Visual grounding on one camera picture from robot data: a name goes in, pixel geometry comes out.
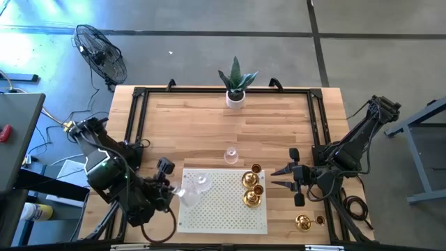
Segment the gold cup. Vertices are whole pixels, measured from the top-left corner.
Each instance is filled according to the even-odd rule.
[[[243,195],[243,203],[248,207],[256,207],[260,205],[263,194],[263,187],[261,185],[255,185],[252,189],[249,189]]]
[[[242,184],[246,188],[253,188],[255,185],[259,184],[259,175],[262,168],[259,164],[254,164],[251,167],[251,171],[245,172],[242,176]]]
[[[312,222],[323,226],[325,225],[325,218],[322,215],[316,217],[316,220],[310,220],[306,215],[298,215],[295,218],[295,226],[303,232],[309,231],[309,229],[312,227]]]

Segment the clear glass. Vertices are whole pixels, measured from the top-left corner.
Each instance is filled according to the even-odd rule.
[[[198,193],[205,192],[212,186],[212,180],[208,174],[200,173],[194,177],[194,187]]]
[[[180,202],[186,207],[193,207],[198,204],[201,199],[200,193],[193,187],[180,188],[180,186],[175,186],[172,191],[175,195],[180,197]]]
[[[238,153],[235,147],[229,147],[223,155],[224,161],[228,164],[236,164],[238,161]]]

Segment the fan guard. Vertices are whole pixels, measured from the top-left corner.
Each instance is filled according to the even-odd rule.
[[[113,45],[100,31],[91,25],[76,26],[76,47],[90,67],[111,85],[124,83],[127,78],[121,50]]]

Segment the wooden tabletop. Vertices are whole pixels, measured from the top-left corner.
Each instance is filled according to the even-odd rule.
[[[110,137],[122,141],[127,125],[132,93],[135,86],[117,86],[107,123]],[[322,88],[328,127],[332,141],[340,140],[348,131],[341,91],[338,88]],[[317,102],[314,102],[319,118]],[[138,106],[133,126],[134,139],[138,123]],[[246,244],[326,244],[329,243],[328,228],[313,225],[308,232],[295,227],[295,217],[306,214],[311,219],[325,217],[323,202],[306,199],[302,208],[294,206],[294,193],[274,185],[271,181],[292,181],[292,176],[270,176],[289,161],[289,148],[297,147],[302,164],[312,166],[311,148],[314,144],[309,123],[307,98],[300,94],[247,94],[245,106],[239,110],[226,107],[224,93],[151,93],[144,124],[143,139],[151,141],[144,150],[139,175],[152,176],[157,171],[158,159],[166,157],[175,162],[171,181],[181,182],[183,168],[249,169],[258,163],[266,172],[266,203],[268,235],[250,234],[183,234],[175,233],[170,243],[246,243]],[[239,161],[228,165],[223,160],[225,150],[234,146],[239,152]],[[364,198],[360,182],[355,178],[344,179],[348,195]],[[317,188],[316,195],[321,196]],[[79,237],[85,237],[107,212],[109,205],[99,195],[91,192],[86,206]],[[171,208],[178,216],[179,200],[174,198]],[[333,213],[337,235],[339,217]],[[364,222],[356,225],[370,239],[374,238]],[[148,224],[146,233],[152,239],[162,239],[172,230],[168,213],[156,212]],[[147,240],[139,227],[128,225],[126,243]]]

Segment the concrete floor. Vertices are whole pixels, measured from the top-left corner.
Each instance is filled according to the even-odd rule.
[[[446,33],[445,7],[446,2],[441,0],[314,0],[318,28],[324,33]],[[128,0],[125,3],[11,0],[0,16],[0,25],[20,27],[73,28],[81,23],[113,30],[312,30],[305,0]],[[72,47],[71,38],[0,32],[0,68],[40,75],[38,84],[16,83],[16,86],[45,93],[46,108],[60,119],[73,110],[85,109],[94,91],[89,67]],[[313,38],[108,36],[108,39],[123,52],[128,69],[125,84],[167,84],[174,78],[178,84],[220,85],[217,70],[228,70],[233,55],[237,55],[243,71],[261,71],[254,85],[265,86],[271,77],[276,77],[284,86],[321,86]],[[446,40],[327,38],[321,44],[328,81],[330,86],[341,88],[347,114],[352,114],[373,94],[384,95],[403,105],[402,121],[445,94]],[[107,112],[113,95],[95,73],[93,82],[100,87],[93,112]],[[88,115],[77,114],[75,118]],[[361,115],[352,118],[350,127],[360,119]],[[48,118],[40,117],[41,130],[52,125]],[[61,130],[53,128],[49,133],[53,144],[39,155],[42,163],[79,153]],[[35,133],[30,148],[41,141]],[[372,171],[364,177],[364,182],[376,239],[387,244],[446,249],[446,200],[416,206],[406,202],[407,196],[422,192],[422,186],[404,137],[386,139],[379,133],[372,145]],[[74,226],[73,220],[68,224],[38,223],[30,244],[66,241]],[[65,234],[47,235],[47,230],[42,229]]]

